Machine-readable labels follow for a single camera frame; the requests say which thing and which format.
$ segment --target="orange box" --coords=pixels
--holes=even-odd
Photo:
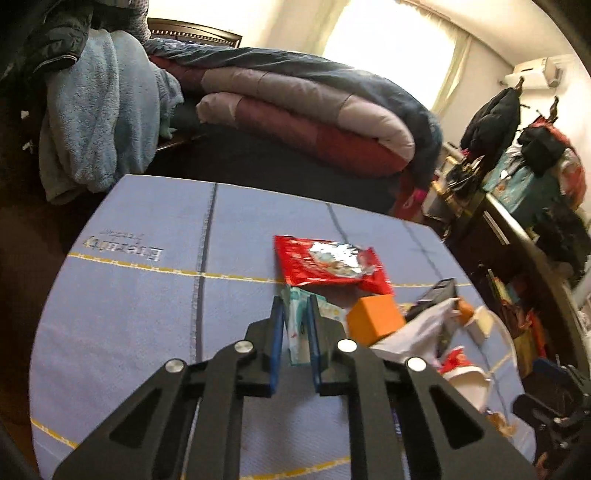
[[[393,295],[363,297],[347,314],[349,336],[365,346],[373,345],[405,324]]]

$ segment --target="blue table mat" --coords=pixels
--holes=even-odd
[[[427,227],[262,190],[125,176],[74,244],[38,327],[31,423],[44,479],[166,360],[211,358],[269,315],[283,287],[273,235],[283,234],[374,247],[402,307],[450,277],[482,304]],[[319,293],[345,308],[361,294]],[[523,387],[500,332],[479,348],[460,330],[455,345],[491,372],[489,407],[518,426],[512,441],[533,460],[533,431],[510,413]],[[289,366],[286,346],[276,396],[245,401],[241,475],[348,479],[345,403],[315,395],[309,367]]]

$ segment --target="dark stripe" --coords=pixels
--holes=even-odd
[[[341,240],[343,241],[343,243],[348,244],[349,243],[349,238],[347,237],[347,234],[345,233],[345,231],[341,227],[341,225],[339,223],[339,219],[336,217],[335,210],[332,208],[332,205],[330,203],[325,202],[325,204],[328,207],[330,218],[332,218],[332,221],[333,221],[333,223],[335,225],[335,228],[340,233]]]
[[[431,260],[431,257],[429,257],[429,254],[427,253],[427,251],[424,249],[423,245],[421,242],[418,241],[418,238],[414,235],[413,230],[407,225],[406,222],[402,222],[402,224],[404,225],[404,228],[406,229],[406,231],[408,232],[408,234],[412,237],[412,239],[414,240],[415,244],[417,244],[417,247],[419,248],[419,250],[423,253],[423,255],[425,255],[425,258],[427,259],[427,262],[429,263],[429,265],[431,265],[431,268],[435,271],[435,273],[439,276],[439,280],[443,280],[444,277],[441,274],[441,272],[439,271],[439,269],[437,268],[437,265],[435,265],[435,263],[433,263],[433,261]]]
[[[207,215],[203,221],[202,229],[202,241],[201,251],[197,259],[197,268],[199,272],[207,271],[207,254],[209,252],[209,237],[212,232],[213,223],[213,210],[217,199],[217,187],[216,183],[213,186],[212,196],[209,200],[209,208]],[[203,289],[205,285],[205,278],[196,277],[193,284],[193,309],[194,309],[194,340],[195,340],[195,359],[194,361],[200,362],[203,360]]]

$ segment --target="red bag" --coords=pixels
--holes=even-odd
[[[361,250],[327,240],[276,235],[275,251],[285,281],[293,287],[356,284],[372,293],[393,293],[384,266],[373,248]]]

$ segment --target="folded comforter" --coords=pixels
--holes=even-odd
[[[162,38],[144,48],[185,94],[205,95],[197,107],[203,121],[272,133],[356,174],[404,170],[416,189],[429,188],[441,149],[439,124],[387,79],[281,50]]]

